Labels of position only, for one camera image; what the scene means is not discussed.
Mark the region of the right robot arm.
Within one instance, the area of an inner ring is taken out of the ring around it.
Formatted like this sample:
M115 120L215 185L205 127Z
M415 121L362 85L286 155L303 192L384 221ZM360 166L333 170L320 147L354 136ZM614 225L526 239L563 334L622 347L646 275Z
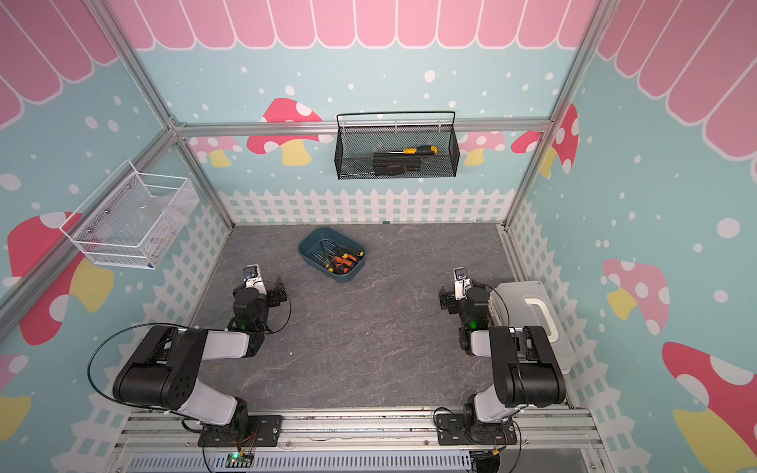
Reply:
M440 307L461 319L459 346L491 363L492 384L460 414L434 414L441 445L514 445L513 418L524 407L565 401L565 375L576 357L539 281L474 284L441 290Z

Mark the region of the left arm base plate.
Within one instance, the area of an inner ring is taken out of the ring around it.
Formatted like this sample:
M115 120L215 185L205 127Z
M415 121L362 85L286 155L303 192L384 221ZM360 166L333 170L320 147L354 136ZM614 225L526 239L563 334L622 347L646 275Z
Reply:
M204 425L199 447L276 447L284 418L280 415L244 416L228 426Z

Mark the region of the teal plastic storage box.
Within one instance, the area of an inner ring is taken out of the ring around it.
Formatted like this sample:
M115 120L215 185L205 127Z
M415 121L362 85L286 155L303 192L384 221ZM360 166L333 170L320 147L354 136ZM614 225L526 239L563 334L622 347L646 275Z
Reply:
M298 250L305 263L337 283L354 279L367 260L362 244L327 227L307 235Z

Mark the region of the orange black large screwdriver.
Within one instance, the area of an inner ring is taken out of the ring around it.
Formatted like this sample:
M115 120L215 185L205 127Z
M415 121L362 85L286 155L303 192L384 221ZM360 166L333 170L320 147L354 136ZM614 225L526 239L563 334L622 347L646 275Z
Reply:
M319 260L321 261L321 266L325 268L327 272L337 275L345 275L353 269L356 269L357 264L364 256L365 252L362 250L338 254L321 251L319 253Z

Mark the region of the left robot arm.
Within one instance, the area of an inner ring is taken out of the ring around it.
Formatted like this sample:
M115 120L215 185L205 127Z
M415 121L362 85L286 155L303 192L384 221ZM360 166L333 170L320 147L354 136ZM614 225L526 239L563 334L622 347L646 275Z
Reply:
M224 394L199 380L208 361L256 356L267 335L269 310L288 301L281 281L246 279L233 291L233 317L225 329L151 326L112 386L116 402L162 409L200 423L201 447L271 445L274 424L248 414L242 398Z

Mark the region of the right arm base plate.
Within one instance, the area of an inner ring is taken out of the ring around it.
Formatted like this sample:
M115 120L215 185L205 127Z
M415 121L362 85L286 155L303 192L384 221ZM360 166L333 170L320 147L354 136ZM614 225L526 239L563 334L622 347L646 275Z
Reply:
M496 445L506 447L518 443L512 421L482 423L465 414L440 412L434 415L440 445Z

